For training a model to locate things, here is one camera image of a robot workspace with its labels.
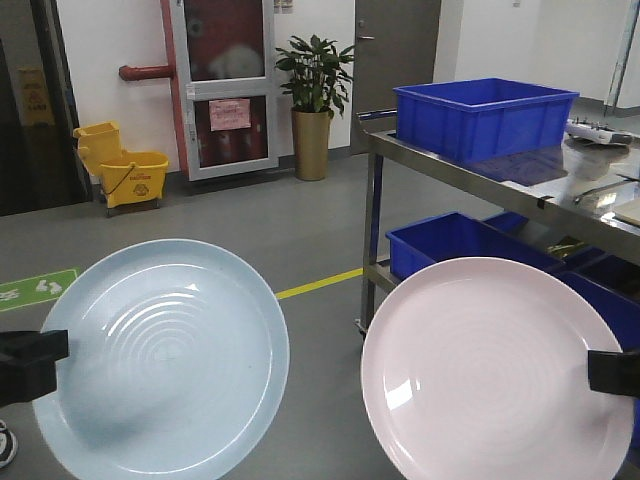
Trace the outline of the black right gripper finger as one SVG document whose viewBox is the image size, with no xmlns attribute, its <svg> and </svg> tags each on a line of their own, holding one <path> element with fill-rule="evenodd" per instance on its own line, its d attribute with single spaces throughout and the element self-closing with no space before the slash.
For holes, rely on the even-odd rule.
<svg viewBox="0 0 640 480">
<path fill-rule="evenodd" d="M 587 376 L 592 391 L 639 398 L 639 351 L 589 350 Z"/>
</svg>

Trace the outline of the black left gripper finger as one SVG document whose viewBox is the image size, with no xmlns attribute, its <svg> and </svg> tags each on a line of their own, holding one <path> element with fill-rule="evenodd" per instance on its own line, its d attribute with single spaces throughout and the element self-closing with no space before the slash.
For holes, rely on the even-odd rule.
<svg viewBox="0 0 640 480">
<path fill-rule="evenodd" d="M 57 389 L 56 362 L 69 356 L 67 330 L 1 333 L 1 405 L 30 402 Z"/>
</svg>

